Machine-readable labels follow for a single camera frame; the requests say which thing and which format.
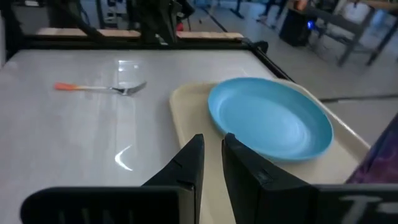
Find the table surface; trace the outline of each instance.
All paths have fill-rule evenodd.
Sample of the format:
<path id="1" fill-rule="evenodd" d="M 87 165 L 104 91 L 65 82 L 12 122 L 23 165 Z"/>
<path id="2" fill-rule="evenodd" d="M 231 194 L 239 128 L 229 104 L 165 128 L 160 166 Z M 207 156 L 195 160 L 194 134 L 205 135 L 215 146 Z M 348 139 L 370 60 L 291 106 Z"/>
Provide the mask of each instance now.
<path id="1" fill-rule="evenodd" d="M 0 70 L 0 223 L 54 186 L 140 186 L 179 151 L 169 96 L 180 85 L 273 78 L 244 50 L 23 50 Z M 55 82 L 147 86 L 133 96 Z"/>

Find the metal stand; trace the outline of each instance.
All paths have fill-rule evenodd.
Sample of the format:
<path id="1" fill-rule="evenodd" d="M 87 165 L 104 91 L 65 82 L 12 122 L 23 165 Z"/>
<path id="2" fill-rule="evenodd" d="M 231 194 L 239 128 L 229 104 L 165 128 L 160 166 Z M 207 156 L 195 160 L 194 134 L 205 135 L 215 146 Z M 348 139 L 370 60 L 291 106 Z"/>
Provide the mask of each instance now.
<path id="1" fill-rule="evenodd" d="M 394 33 L 397 31 L 397 29 L 398 29 L 398 18 L 396 19 L 396 22 L 394 23 L 394 25 L 390 28 L 389 32 L 383 38 L 381 43 L 371 54 L 371 57 L 369 58 L 368 62 L 366 63 L 367 66 L 372 65 L 372 63 L 375 61 L 375 59 L 377 59 L 379 54 L 383 51 L 384 47 L 388 44 L 388 42 L 391 40 Z"/>
<path id="2" fill-rule="evenodd" d="M 237 16 L 238 18 L 244 19 L 244 16 L 242 16 L 242 14 L 239 12 L 241 10 L 241 3 L 242 3 L 242 0 L 237 0 L 236 1 L 236 8 L 235 9 L 229 9 L 229 10 L 231 10 L 231 12 L 233 14 L 235 14 L 235 16 Z"/>
<path id="3" fill-rule="evenodd" d="M 374 12 L 375 9 L 371 7 L 364 21 L 362 21 L 361 23 L 360 30 L 354 33 L 354 38 L 349 42 L 349 44 L 346 47 L 346 50 L 344 51 L 344 54 L 337 61 L 337 66 L 339 67 L 343 66 L 343 64 L 347 61 L 348 56 L 353 52 L 354 48 L 358 45 L 360 38 L 362 37 L 366 28 L 369 26 L 371 19 L 373 18 Z"/>
<path id="4" fill-rule="evenodd" d="M 126 0 L 126 11 L 127 11 L 127 18 L 129 21 L 128 29 L 129 30 L 139 29 L 137 6 L 134 0 Z"/>
<path id="5" fill-rule="evenodd" d="M 104 22 L 104 15 L 103 15 L 103 12 L 102 12 L 101 0 L 95 0 L 95 6 L 96 6 L 96 9 L 97 9 L 99 28 L 100 29 L 104 29 L 105 28 L 105 22 Z"/>
<path id="6" fill-rule="evenodd" d="M 187 18 L 187 23 L 188 23 L 189 32 L 191 32 L 192 28 L 191 28 L 191 21 L 189 20 L 189 17 Z"/>
<path id="7" fill-rule="evenodd" d="M 118 28 L 118 16 L 121 17 L 121 14 L 118 13 L 118 7 L 116 4 L 116 0 L 107 0 L 108 12 L 106 13 L 106 18 L 104 19 L 104 24 L 107 28 L 117 29 Z"/>

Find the table leg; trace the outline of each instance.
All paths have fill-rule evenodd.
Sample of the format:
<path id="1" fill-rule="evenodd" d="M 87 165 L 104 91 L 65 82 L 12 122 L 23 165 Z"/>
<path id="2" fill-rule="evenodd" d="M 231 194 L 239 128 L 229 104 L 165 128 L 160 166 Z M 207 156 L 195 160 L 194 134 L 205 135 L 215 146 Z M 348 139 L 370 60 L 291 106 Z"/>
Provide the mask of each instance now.
<path id="1" fill-rule="evenodd" d="M 105 21 L 104 21 L 104 15 L 102 12 L 102 5 L 101 5 L 100 0 L 95 0 L 95 6 L 97 10 L 97 16 L 98 16 L 98 24 L 100 29 L 105 29 Z"/>
<path id="2" fill-rule="evenodd" d="M 396 19 L 396 22 L 394 23 L 394 25 L 390 28 L 390 30 L 388 31 L 388 33 L 386 34 L 386 36 L 381 40 L 380 44 L 378 45 L 378 47 L 373 51 L 373 53 L 371 54 L 371 57 L 369 58 L 368 62 L 366 63 L 366 65 L 370 66 L 372 65 L 373 61 L 375 61 L 375 59 L 377 59 L 377 57 L 379 56 L 379 54 L 383 51 L 384 47 L 388 44 L 388 42 L 391 40 L 392 36 L 394 35 L 394 33 L 397 31 L 398 28 L 398 18 Z"/>
<path id="3" fill-rule="evenodd" d="M 354 38 L 352 39 L 352 41 L 349 42 L 349 44 L 346 47 L 346 50 L 344 51 L 343 56 L 341 56 L 337 62 L 337 65 L 339 67 L 342 66 L 347 61 L 348 56 L 353 52 L 354 48 L 358 44 L 366 28 L 369 26 L 371 19 L 373 18 L 374 15 L 374 11 L 375 11 L 374 8 L 371 7 L 365 19 L 361 23 L 361 29 L 357 31 L 357 33 L 354 33 Z"/>
<path id="4" fill-rule="evenodd" d="M 236 1 L 236 8 L 235 9 L 229 9 L 229 10 L 231 10 L 231 12 L 233 14 L 235 14 L 235 16 L 237 16 L 238 18 L 244 19 L 244 16 L 240 13 L 241 3 L 242 3 L 242 0 L 237 0 Z"/>

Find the wooden board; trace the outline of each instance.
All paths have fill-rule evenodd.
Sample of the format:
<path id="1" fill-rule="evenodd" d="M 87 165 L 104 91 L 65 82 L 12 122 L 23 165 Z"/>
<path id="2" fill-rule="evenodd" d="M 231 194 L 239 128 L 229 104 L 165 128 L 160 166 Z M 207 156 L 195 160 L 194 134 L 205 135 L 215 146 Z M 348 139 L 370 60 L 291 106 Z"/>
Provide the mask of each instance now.
<path id="1" fill-rule="evenodd" d="M 141 34 L 134 30 L 98 30 L 107 37 L 139 37 Z M 61 36 L 85 36 L 80 29 L 71 28 L 41 28 L 37 35 L 61 35 Z M 242 34 L 229 32 L 177 32 L 180 38 L 204 38 L 204 39 L 235 39 L 243 38 Z"/>

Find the purple fabric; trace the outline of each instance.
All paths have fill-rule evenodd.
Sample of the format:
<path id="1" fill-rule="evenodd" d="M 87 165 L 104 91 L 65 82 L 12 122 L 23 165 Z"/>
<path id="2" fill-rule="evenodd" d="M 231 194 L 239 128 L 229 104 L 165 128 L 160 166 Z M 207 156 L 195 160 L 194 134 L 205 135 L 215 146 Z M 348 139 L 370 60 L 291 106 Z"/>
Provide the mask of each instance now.
<path id="1" fill-rule="evenodd" d="M 346 183 L 398 183 L 398 114 Z"/>

